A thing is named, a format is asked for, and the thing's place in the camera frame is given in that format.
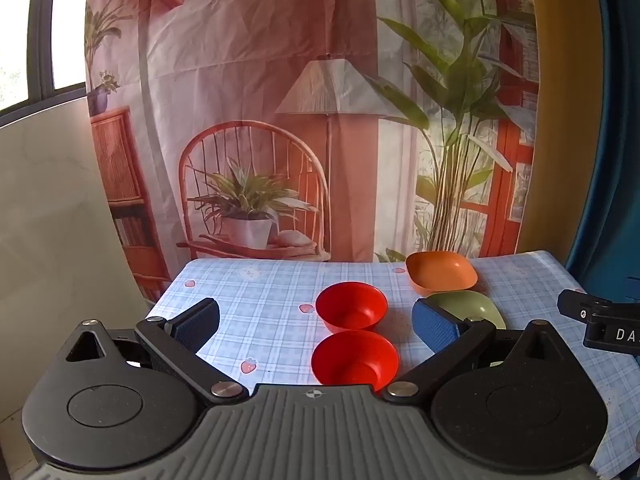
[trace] tablecloth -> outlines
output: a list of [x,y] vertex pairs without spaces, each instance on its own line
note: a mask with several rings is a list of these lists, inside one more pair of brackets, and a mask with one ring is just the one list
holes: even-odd
[[[471,263],[479,276],[474,290],[492,298],[507,328],[549,320],[602,395],[609,425],[592,467],[608,480],[631,465],[639,456],[640,368],[631,356],[582,346],[584,325],[558,313],[560,291],[579,284],[543,251]],[[398,350],[399,374],[433,355],[411,328],[418,295],[403,264],[198,259],[184,267],[149,315],[170,319],[202,298],[215,298],[220,328],[200,349],[202,359],[250,391],[257,383],[316,384],[311,353],[330,333],[315,314],[314,300],[344,281],[370,283],[386,295],[388,313],[376,331]]]

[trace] white flower pot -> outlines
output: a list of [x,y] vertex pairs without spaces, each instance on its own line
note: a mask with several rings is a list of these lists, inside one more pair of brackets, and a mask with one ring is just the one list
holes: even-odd
[[225,218],[222,222],[222,231],[232,244],[252,249],[266,249],[272,223],[268,218],[264,220]]

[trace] wooden chair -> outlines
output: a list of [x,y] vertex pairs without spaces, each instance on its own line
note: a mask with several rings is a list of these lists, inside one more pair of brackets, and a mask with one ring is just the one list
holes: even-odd
[[[297,230],[312,243],[303,247],[265,249],[238,246],[220,233],[220,226],[206,219],[202,209],[189,199],[210,192],[204,184],[205,173],[231,177],[228,159],[254,174],[286,179],[286,186],[298,192],[300,200],[313,205],[317,212],[295,211],[292,218],[280,215],[280,230]],[[329,237],[325,225],[328,187],[320,161],[311,149],[287,130],[260,121],[230,121],[212,126],[191,139],[180,156],[178,166],[180,202],[186,242],[191,259],[199,253],[221,258],[264,258],[327,261],[325,251]]]

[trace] lampshade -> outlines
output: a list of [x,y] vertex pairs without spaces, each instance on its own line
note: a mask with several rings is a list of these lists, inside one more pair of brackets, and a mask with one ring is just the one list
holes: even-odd
[[276,113],[399,114],[346,59],[323,59],[307,63]]

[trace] floor lamp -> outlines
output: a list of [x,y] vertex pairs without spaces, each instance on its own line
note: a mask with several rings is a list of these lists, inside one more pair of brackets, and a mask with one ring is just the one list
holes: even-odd
[[276,110],[277,114],[326,116],[327,225],[331,248],[331,156],[333,122],[339,114],[375,117],[400,115],[380,98],[366,79],[344,58],[310,61]]

